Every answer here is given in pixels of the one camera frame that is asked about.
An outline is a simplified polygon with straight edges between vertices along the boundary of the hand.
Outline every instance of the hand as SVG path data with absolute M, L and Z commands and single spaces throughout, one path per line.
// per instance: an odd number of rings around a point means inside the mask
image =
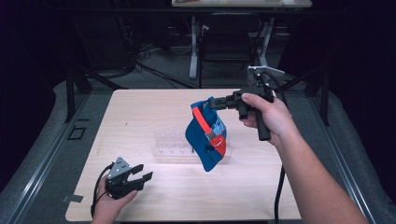
M 125 197 L 115 200 L 107 195 L 106 193 L 106 179 L 107 175 L 102 177 L 98 192 L 96 193 L 96 200 L 103 195 L 99 201 L 96 203 L 95 211 L 93 214 L 92 223 L 113 223 L 116 218 L 119 216 L 121 209 L 127 203 L 129 203 L 137 194 L 137 191 L 134 190 L 129 194 L 125 195 Z
M 271 140 L 268 141 L 274 146 L 279 146 L 282 139 L 290 133 L 299 131 L 294 124 L 289 110 L 285 104 L 275 97 L 274 102 L 270 103 L 260 96 L 250 93 L 242 94 L 242 100 L 253 107 L 258 108 L 262 112 L 262 118 L 265 125 L 271 133 Z M 247 119 L 241 120 L 245 126 L 257 128 L 256 117 L 253 111 L 249 112 Z

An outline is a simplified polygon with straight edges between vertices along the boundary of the chair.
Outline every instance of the chair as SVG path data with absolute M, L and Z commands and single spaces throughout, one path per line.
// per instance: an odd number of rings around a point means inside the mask
M 202 37 L 198 46 L 199 88 L 204 63 L 254 65 L 257 45 L 264 27 L 252 13 L 213 13 L 200 21 Z

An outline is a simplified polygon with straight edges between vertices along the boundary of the table leg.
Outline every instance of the table leg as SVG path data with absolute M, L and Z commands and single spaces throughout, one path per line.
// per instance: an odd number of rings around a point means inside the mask
M 198 54 L 197 54 L 197 27 L 195 17 L 191 18 L 191 64 L 190 79 L 197 78 Z
M 262 35 L 264 36 L 264 40 L 262 41 L 262 50 L 261 52 L 259 52 L 259 60 L 260 60 L 260 65 L 263 66 L 268 66 L 267 60 L 265 59 L 265 55 L 267 53 L 267 49 L 268 49 L 268 44 L 270 42 L 271 39 L 271 34 L 272 34 L 272 30 L 274 28 L 274 18 L 271 18 L 269 21 L 267 21 L 264 25 L 264 30 L 262 31 Z M 272 68 L 272 75 L 274 77 L 281 77 L 285 75 L 284 71 Z

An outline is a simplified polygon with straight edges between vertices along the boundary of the finger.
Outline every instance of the finger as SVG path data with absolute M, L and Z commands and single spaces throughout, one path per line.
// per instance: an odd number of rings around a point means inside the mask
M 271 103 L 262 99 L 260 96 L 251 93 L 243 93 L 242 100 L 253 107 L 258 108 L 261 112 L 265 112 Z
M 121 201 L 121 203 L 125 205 L 129 203 L 134 197 L 136 197 L 136 195 L 137 195 L 137 190 L 133 190 L 129 194 L 125 195 L 125 197 L 120 198 L 119 201 Z
M 244 125 L 249 128 L 257 128 L 256 122 L 251 120 L 244 120 Z
M 98 192 L 101 194 L 106 191 L 106 180 L 107 180 L 107 175 L 104 175 L 99 182 Z

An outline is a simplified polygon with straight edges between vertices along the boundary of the gray carpet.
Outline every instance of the gray carpet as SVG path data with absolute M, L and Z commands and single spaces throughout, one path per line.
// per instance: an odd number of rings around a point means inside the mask
M 268 63 L 276 67 L 278 56 L 285 44 L 281 38 L 271 42 L 268 51 Z M 173 51 L 154 50 L 143 64 L 172 74 L 190 84 L 197 85 L 197 80 L 189 79 L 190 56 L 189 54 L 176 54 Z M 115 83 L 130 89 L 170 89 L 185 88 L 178 84 L 170 84 L 161 77 L 151 75 L 146 71 L 139 72 L 136 69 L 124 77 L 111 79 Z M 224 85 L 222 74 L 219 78 L 206 78 L 204 86 L 209 88 L 230 88 L 245 85 L 245 70 L 241 70 L 241 78 L 233 78 Z M 0 223 L 8 221 L 18 223 L 69 223 L 64 218 L 68 203 L 62 202 L 65 195 L 72 195 L 79 175 L 82 171 L 86 158 L 100 122 L 105 113 L 106 106 L 111 96 L 111 89 L 96 80 L 91 80 L 93 91 L 90 95 L 78 97 L 78 112 L 73 120 L 64 124 L 66 118 L 65 84 L 61 83 L 54 91 L 57 94 L 57 102 L 52 114 L 30 153 L 21 165 L 20 169 L 8 183 L 0 195 Z M 287 92 L 287 99 L 291 114 L 299 127 L 302 135 L 310 146 L 315 150 L 325 167 L 334 178 L 346 190 L 343 170 L 334 159 L 334 143 L 342 152 L 350 173 L 353 174 L 360 194 L 367 203 L 370 213 L 376 223 L 396 223 L 394 205 L 390 203 L 387 195 L 382 190 L 375 171 L 368 160 L 355 129 L 345 114 L 342 104 L 331 94 L 329 102 L 329 121 L 331 126 L 325 127 L 318 118 L 318 99 L 305 98 L 302 94 L 304 83 L 297 85 Z M 78 135 L 73 129 L 85 130 L 84 134 Z M 44 160 L 52 161 L 49 167 L 44 167 Z M 37 168 L 47 172 L 38 172 Z M 43 182 L 30 182 L 33 176 L 40 175 Z M 30 185 L 36 186 L 37 191 L 31 190 Z M 284 221 L 282 223 L 300 223 L 300 221 Z

